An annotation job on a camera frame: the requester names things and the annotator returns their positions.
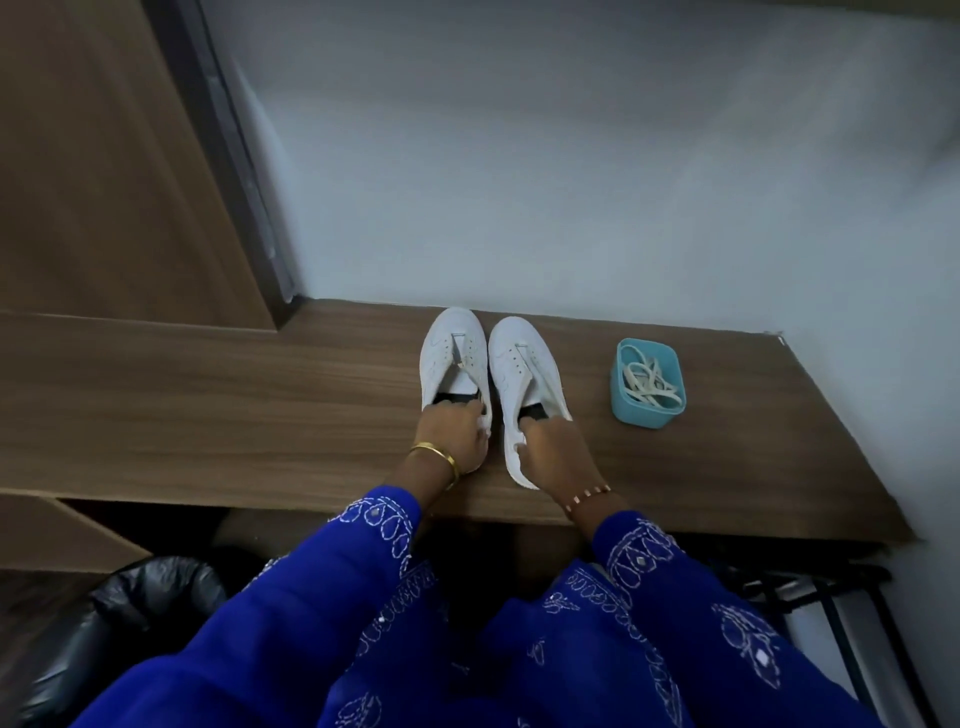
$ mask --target blue sleeve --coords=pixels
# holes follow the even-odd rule
[[[606,519],[593,552],[662,654],[698,728],[882,728],[639,513]]]
[[[316,725],[410,560],[420,507],[382,486],[268,565],[179,654],[124,674],[75,728]]]

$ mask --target person's left hand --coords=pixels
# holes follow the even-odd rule
[[[460,475],[472,473],[487,457],[487,432],[480,425],[483,402],[467,404],[442,401],[431,404],[420,414],[413,444],[430,443],[450,455]],[[436,452],[416,448],[397,466],[388,485],[410,492],[427,508],[453,482],[453,468]]]

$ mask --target white wall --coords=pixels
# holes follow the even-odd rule
[[[783,330],[928,542],[960,724],[960,27],[611,0],[205,0],[312,297]]]

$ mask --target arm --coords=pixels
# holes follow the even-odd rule
[[[560,419],[521,425],[524,472],[561,506],[604,484],[576,425]],[[636,627],[663,656],[698,726],[880,728],[750,604],[621,496],[589,497],[570,517],[620,587]]]
[[[479,402],[424,410],[416,442],[438,444],[472,470],[487,450]],[[134,667],[75,728],[316,725],[361,632],[393,594],[420,513],[452,480],[429,450],[410,452],[390,478],[271,565],[179,654]]]

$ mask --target hand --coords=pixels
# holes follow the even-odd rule
[[[413,444],[430,443],[448,453],[460,475],[472,473],[487,457],[487,433],[480,426],[483,402],[467,404],[442,401],[420,414]],[[417,448],[407,453],[388,483],[408,491],[428,508],[453,482],[453,468],[436,452]]]
[[[527,440],[526,445],[516,447],[520,469],[561,507],[573,503],[574,497],[582,496],[584,490],[606,484],[580,428],[570,420],[524,417],[520,420],[520,430]],[[582,499],[567,515],[591,541],[607,517],[629,508],[619,494],[603,493]]]

